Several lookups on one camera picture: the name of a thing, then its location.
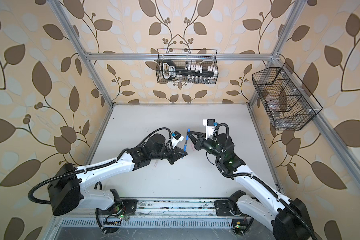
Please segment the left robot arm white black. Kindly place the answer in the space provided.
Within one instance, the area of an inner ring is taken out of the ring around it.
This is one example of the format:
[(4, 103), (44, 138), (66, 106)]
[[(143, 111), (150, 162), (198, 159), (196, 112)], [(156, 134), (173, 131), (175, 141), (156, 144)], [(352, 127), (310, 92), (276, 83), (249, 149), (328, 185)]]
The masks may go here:
[(174, 164), (187, 155), (177, 146), (183, 139), (179, 132), (173, 132), (169, 141), (161, 134), (153, 134), (144, 143), (125, 150), (117, 158), (77, 168), (72, 164), (63, 165), (56, 174), (56, 180), (48, 185), (53, 215), (61, 216), (76, 208), (115, 213), (122, 204), (117, 191), (95, 190), (94, 185), (148, 166), (151, 160), (168, 160), (171, 165)]

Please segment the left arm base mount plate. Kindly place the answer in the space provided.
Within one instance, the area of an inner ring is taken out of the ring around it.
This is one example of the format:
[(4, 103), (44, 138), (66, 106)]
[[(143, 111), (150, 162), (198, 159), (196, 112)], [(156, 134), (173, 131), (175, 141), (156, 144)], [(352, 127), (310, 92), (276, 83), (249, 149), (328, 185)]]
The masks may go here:
[(107, 210), (100, 210), (100, 215), (134, 215), (137, 210), (137, 199), (122, 199), (122, 204)]

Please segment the blue pen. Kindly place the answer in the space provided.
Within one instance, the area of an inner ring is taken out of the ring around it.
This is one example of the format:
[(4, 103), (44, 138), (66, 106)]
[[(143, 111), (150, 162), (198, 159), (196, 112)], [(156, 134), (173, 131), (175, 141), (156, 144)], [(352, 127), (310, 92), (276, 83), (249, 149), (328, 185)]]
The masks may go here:
[(185, 141), (184, 148), (183, 148), (184, 152), (186, 152), (186, 149), (187, 149), (187, 143), (188, 143), (188, 140), (186, 140), (186, 141)]

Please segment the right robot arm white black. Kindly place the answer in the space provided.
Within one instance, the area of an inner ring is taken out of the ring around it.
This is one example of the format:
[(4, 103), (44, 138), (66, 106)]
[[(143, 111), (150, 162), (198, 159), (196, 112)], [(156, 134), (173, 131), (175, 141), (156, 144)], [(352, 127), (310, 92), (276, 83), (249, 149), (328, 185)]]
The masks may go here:
[(246, 189), (230, 196), (233, 215), (249, 215), (272, 231), (277, 240), (317, 239), (306, 205), (299, 199), (291, 200), (261, 180), (235, 153), (229, 135), (220, 134), (213, 139), (190, 131), (187, 136), (196, 150), (215, 156), (215, 165), (223, 177)]

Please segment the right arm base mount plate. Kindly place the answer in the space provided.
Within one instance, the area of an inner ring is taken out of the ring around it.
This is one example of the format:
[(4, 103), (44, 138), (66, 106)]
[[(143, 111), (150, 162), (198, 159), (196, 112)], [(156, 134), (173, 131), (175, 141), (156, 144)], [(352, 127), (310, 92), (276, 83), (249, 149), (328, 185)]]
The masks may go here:
[(216, 200), (214, 202), (216, 215), (218, 217), (245, 217), (236, 202), (230, 200)]

